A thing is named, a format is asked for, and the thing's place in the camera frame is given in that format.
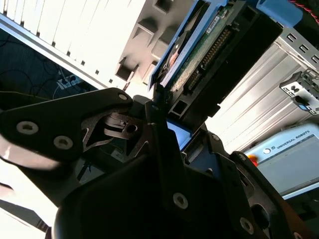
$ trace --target black metal bracket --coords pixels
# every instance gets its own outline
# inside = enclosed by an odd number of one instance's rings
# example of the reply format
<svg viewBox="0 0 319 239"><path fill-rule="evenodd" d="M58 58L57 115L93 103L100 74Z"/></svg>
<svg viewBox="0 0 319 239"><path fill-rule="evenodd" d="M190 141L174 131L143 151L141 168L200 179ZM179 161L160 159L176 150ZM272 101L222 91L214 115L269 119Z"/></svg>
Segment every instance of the black metal bracket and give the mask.
<svg viewBox="0 0 319 239"><path fill-rule="evenodd" d="M84 150L108 142L111 137L103 131L94 134L94 129L103 117L127 112L132 104L132 99L116 88L70 96L2 112L0 133L14 144L69 163Z"/></svg>

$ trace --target orange light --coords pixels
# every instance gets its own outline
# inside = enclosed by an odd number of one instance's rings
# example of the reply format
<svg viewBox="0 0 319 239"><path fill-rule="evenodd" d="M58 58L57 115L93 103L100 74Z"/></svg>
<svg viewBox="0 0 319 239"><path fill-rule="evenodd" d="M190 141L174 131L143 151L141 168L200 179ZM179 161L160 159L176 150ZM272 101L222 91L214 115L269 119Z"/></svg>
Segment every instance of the orange light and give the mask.
<svg viewBox="0 0 319 239"><path fill-rule="evenodd" d="M257 158L255 155L248 155L247 157L250 159L250 161L252 161L252 163L253 163L256 167L258 166L258 162L257 162L258 158Z"/></svg>

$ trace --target slot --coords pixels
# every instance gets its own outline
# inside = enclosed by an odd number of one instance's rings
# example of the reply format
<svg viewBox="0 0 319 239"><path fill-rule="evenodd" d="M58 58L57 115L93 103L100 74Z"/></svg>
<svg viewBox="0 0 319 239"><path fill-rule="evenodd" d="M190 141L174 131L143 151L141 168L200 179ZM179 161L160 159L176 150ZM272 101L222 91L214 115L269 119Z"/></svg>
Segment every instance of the slot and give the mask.
<svg viewBox="0 0 319 239"><path fill-rule="evenodd" d="M291 41L291 42L294 42L295 40L297 40L297 38L292 35L291 33L289 33L289 35L287 36L287 38Z"/></svg>
<svg viewBox="0 0 319 239"><path fill-rule="evenodd" d="M181 113L183 113L186 107L187 107L187 104L184 101L178 101L173 111L180 115Z"/></svg>
<svg viewBox="0 0 319 239"><path fill-rule="evenodd" d="M305 45L301 45L299 49L304 53L306 53L306 51L309 51L309 49Z"/></svg>
<svg viewBox="0 0 319 239"><path fill-rule="evenodd" d="M318 63L319 62L319 58L314 55L312 58L311 58L315 63Z"/></svg>

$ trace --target screw head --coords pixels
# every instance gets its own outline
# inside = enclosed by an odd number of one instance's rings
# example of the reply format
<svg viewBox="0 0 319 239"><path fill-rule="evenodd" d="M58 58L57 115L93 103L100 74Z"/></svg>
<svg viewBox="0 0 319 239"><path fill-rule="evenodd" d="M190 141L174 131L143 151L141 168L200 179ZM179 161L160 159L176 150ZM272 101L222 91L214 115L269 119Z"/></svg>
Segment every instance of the screw head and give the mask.
<svg viewBox="0 0 319 239"><path fill-rule="evenodd" d="M217 135L215 135L215 134L211 134L211 136L213 137L213 139L214 140L216 140L216 141L219 141L220 140L220 138L217 136Z"/></svg>
<svg viewBox="0 0 319 239"><path fill-rule="evenodd" d="M181 209L186 209L188 207L188 200L182 193L174 193L173 201L175 205Z"/></svg>
<svg viewBox="0 0 319 239"><path fill-rule="evenodd" d="M128 98L125 96L125 95L123 95L123 94L119 94L119 97L122 99L122 100L124 100L124 101L126 101Z"/></svg>
<svg viewBox="0 0 319 239"><path fill-rule="evenodd" d="M56 137L53 143L58 149L64 150L68 150L73 146L73 141L69 137L63 135Z"/></svg>
<svg viewBox="0 0 319 239"><path fill-rule="evenodd" d="M246 218L240 218L239 220L241 227L248 232L250 235L254 234L254 227Z"/></svg>
<svg viewBox="0 0 319 239"><path fill-rule="evenodd" d="M31 121L21 121L16 125L16 130L19 133L32 135L39 131L39 127Z"/></svg>
<svg viewBox="0 0 319 239"><path fill-rule="evenodd" d="M246 160L246 157L245 157L244 155L242 155L241 153L239 154L239 157L240 157L243 161Z"/></svg>
<svg viewBox="0 0 319 239"><path fill-rule="evenodd" d="M294 232L294 236L295 236L295 239L303 239L303 237L297 232Z"/></svg>

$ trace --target white metal shelf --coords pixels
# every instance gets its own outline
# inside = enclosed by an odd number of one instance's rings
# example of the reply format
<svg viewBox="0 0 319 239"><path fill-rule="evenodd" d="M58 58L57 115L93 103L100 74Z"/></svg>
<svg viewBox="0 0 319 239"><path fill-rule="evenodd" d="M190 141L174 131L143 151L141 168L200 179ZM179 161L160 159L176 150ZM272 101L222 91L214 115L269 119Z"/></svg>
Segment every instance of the white metal shelf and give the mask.
<svg viewBox="0 0 319 239"><path fill-rule="evenodd" d="M0 0L0 28L102 89L112 86L109 79L144 3L145 0Z"/></svg>

